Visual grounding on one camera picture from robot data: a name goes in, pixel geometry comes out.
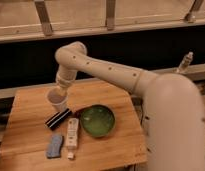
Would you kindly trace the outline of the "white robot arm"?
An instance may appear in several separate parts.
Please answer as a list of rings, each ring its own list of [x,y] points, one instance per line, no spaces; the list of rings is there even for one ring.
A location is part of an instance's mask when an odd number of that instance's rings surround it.
[[[63,90],[82,71],[143,100],[148,171],[205,171],[205,106],[190,79],[91,58],[81,42],[60,47],[55,59]]]

